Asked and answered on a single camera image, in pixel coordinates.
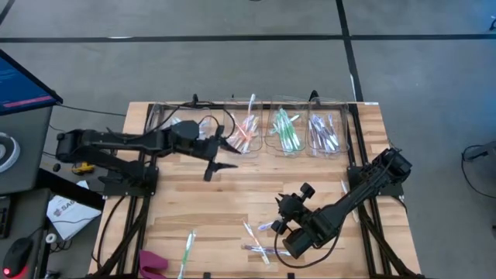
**pink object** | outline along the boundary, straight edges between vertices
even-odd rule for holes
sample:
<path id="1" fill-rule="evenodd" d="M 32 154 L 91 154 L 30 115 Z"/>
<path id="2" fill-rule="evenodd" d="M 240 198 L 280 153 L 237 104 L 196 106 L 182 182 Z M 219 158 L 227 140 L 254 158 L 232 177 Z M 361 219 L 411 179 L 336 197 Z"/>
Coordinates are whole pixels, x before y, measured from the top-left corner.
<path id="1" fill-rule="evenodd" d="M 167 279 L 162 274 L 156 274 L 152 270 L 166 270 L 169 262 L 155 253 L 141 250 L 139 252 L 139 272 L 146 279 Z"/>

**concrete floor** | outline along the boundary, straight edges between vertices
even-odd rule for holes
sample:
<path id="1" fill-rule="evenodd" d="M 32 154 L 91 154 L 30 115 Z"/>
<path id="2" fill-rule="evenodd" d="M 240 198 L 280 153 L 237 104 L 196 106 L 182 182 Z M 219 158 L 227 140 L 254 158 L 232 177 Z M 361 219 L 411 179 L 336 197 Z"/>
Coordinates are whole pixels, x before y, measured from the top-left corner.
<path id="1" fill-rule="evenodd" d="M 6 2 L 0 0 L 0 9 Z M 490 0 L 344 2 L 352 35 L 486 33 L 496 14 Z M 0 26 L 0 38 L 340 32 L 332 0 L 16 0 Z M 131 101 L 180 101 L 193 93 L 218 101 L 252 92 L 307 98 L 316 89 L 354 100 L 341 40 L 0 47 L 67 105 L 87 109 L 125 113 Z M 380 102 L 391 141 L 414 165 L 404 188 L 422 272 L 493 277 L 496 201 L 467 187 L 460 152 L 496 139 L 496 40 L 353 41 L 353 48 L 364 100 Z M 60 129 L 119 130 L 123 118 L 55 108 L 51 122 Z M 48 134 L 48 152 L 55 135 Z M 51 163 L 45 158 L 43 167 Z M 467 173 L 476 187 L 496 195 L 492 165 L 484 158 L 468 164 Z M 93 222 L 73 248 L 50 258 L 49 268 L 85 275 L 97 231 Z"/>

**computer mouse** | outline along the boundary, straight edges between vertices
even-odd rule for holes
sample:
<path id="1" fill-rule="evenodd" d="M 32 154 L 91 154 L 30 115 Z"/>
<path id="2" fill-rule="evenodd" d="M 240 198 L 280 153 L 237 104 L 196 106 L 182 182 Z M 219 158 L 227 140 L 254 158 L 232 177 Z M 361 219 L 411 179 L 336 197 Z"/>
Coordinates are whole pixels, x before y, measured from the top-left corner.
<path id="1" fill-rule="evenodd" d="M 24 237 L 14 241 L 3 259 L 3 274 L 8 278 L 19 275 L 26 266 L 32 248 L 33 241 L 30 238 Z"/>

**wooden table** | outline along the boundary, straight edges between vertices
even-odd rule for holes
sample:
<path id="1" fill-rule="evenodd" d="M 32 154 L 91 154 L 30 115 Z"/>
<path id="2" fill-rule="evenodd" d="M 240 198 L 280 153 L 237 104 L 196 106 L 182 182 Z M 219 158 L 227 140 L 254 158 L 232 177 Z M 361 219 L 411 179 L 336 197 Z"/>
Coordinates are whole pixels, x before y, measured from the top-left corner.
<path id="1" fill-rule="evenodd" d="M 148 105 L 145 102 L 129 104 L 123 129 L 125 133 L 143 132 Z M 369 160 L 372 160 L 388 147 L 381 111 L 377 104 L 358 103 L 357 107 L 367 154 Z M 212 110 L 212 114 L 222 118 L 220 110 Z M 355 157 L 360 162 L 353 121 L 350 121 L 350 133 Z M 137 156 L 136 152 L 119 152 L 119 157 L 126 160 L 135 160 Z M 277 217 L 274 200 L 277 193 L 298 193 L 301 185 L 308 182 L 316 190 L 313 198 L 305 203 L 310 209 L 337 201 L 343 195 L 340 181 L 347 181 L 349 161 L 345 153 L 332 160 L 309 157 L 304 153 L 290 159 L 270 154 L 264 144 L 256 157 L 239 158 L 220 153 L 217 161 L 237 164 L 239 168 L 221 170 L 211 182 L 204 182 L 204 161 L 175 154 L 157 163 L 160 180 L 157 194 L 151 199 L 144 249 L 170 261 L 165 276 L 177 276 L 188 234 L 196 229 L 197 237 L 186 268 L 186 277 L 202 277 L 204 272 L 212 273 L 213 278 L 287 277 L 289 272 L 295 273 L 296 278 L 368 277 L 360 226 L 351 214 L 344 223 L 332 255 L 310 268 L 287 268 L 273 255 L 269 256 L 271 265 L 266 266 L 260 254 L 241 249 L 243 244 L 254 244 L 243 227 L 242 219 L 256 228 Z M 117 200 L 110 198 L 105 204 L 95 251 L 102 227 Z M 379 197 L 377 200 L 386 240 L 408 268 L 420 272 L 405 209 L 393 198 Z M 128 205 L 129 198 L 126 198 L 109 223 L 102 259 L 107 259 L 122 239 Z M 263 246 L 273 246 L 274 232 L 271 230 L 258 232 L 257 236 Z M 284 249 L 281 239 L 278 247 Z M 377 271 L 381 272 L 377 244 L 373 238 L 372 242 Z M 320 250 L 309 249 L 298 260 L 285 259 L 290 264 L 316 260 L 327 252 L 331 243 Z M 133 261 L 134 240 L 129 247 L 127 272 L 130 272 Z M 89 272 L 95 270 L 96 264 L 92 262 Z"/>

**computer screen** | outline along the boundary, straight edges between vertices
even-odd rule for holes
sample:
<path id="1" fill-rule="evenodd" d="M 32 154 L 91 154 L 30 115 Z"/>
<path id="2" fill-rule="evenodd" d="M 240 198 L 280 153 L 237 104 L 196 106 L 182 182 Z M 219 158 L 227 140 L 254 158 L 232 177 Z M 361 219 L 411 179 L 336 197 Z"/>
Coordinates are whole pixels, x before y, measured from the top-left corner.
<path id="1" fill-rule="evenodd" d="M 62 102 L 43 82 L 0 50 L 0 115 Z"/>

